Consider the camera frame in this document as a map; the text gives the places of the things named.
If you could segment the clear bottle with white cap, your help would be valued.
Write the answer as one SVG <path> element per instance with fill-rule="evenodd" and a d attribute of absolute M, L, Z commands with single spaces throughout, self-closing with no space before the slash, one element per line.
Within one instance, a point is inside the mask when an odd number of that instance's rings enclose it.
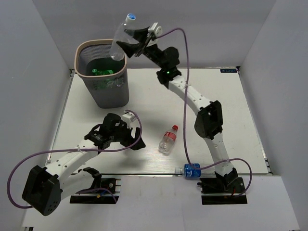
<path fill-rule="evenodd" d="M 129 13 L 125 20 L 121 22 L 115 32 L 113 42 L 110 48 L 110 56 L 115 61 L 121 61 L 125 57 L 125 53 L 121 47 L 116 43 L 117 41 L 131 43 L 133 38 L 125 33 L 125 29 L 132 29 L 135 26 L 136 16 L 132 13 Z"/>

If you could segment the green bottle with green cap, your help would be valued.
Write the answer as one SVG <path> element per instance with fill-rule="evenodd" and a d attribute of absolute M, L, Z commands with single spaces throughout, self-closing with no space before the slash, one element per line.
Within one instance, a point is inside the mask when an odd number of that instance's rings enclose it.
<path fill-rule="evenodd" d="M 113 70 L 102 70 L 100 71 L 100 75 L 112 75 L 114 72 Z"/>

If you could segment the green bottle bin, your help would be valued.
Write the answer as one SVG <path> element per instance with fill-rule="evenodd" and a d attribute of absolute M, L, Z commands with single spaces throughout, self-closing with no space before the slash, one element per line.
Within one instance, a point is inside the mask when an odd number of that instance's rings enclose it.
<path fill-rule="evenodd" d="M 99 73 L 100 73 L 97 69 L 92 69 L 91 72 L 92 72 L 92 74 L 95 75 L 95 76 L 96 76 L 96 75 L 99 75 Z"/>

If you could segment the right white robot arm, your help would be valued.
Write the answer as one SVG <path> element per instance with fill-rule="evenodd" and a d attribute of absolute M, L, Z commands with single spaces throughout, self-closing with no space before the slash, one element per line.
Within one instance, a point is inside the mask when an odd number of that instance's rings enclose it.
<path fill-rule="evenodd" d="M 235 186 L 237 171 L 229 161 L 222 137 L 222 107 L 219 101 L 211 101 L 189 85 L 188 77 L 182 77 L 177 69 L 180 64 L 179 52 L 174 47 L 163 51 L 156 45 L 156 40 L 163 36 L 160 28 L 124 29 L 124 32 L 137 41 L 129 44 L 117 41 L 127 57 L 144 55 L 161 69 L 157 78 L 160 84 L 184 100 L 184 106 L 190 107 L 196 115 L 194 129 L 204 139 L 215 164 L 217 187 L 228 192 Z"/>

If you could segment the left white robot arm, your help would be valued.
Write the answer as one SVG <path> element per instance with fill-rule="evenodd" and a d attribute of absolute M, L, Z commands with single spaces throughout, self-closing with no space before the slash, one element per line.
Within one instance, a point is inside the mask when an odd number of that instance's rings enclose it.
<path fill-rule="evenodd" d="M 103 152 L 113 152 L 110 145 L 118 142 L 125 149 L 145 148 L 142 126 L 132 135 L 131 124 L 139 121 L 137 114 L 126 110 L 122 116 L 108 113 L 101 124 L 95 125 L 74 149 L 44 167 L 33 167 L 28 175 L 22 198 L 44 216 L 50 215 L 60 202 L 75 193 L 103 190 L 102 174 L 84 165 Z"/>

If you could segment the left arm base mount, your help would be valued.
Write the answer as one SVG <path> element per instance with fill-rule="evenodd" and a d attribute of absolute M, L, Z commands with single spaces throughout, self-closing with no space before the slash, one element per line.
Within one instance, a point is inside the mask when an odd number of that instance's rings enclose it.
<path fill-rule="evenodd" d="M 100 188 L 93 186 L 89 192 L 74 194 L 70 204 L 115 205 L 120 197 L 121 178 L 102 178 Z"/>

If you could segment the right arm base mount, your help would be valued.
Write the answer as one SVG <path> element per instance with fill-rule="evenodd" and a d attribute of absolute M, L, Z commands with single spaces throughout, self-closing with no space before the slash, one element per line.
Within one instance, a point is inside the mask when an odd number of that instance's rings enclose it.
<path fill-rule="evenodd" d="M 217 178 L 200 178 L 197 185 L 201 189 L 202 205 L 247 204 L 246 194 L 241 194 L 245 189 L 242 177 L 232 182 L 227 189 L 219 185 Z"/>

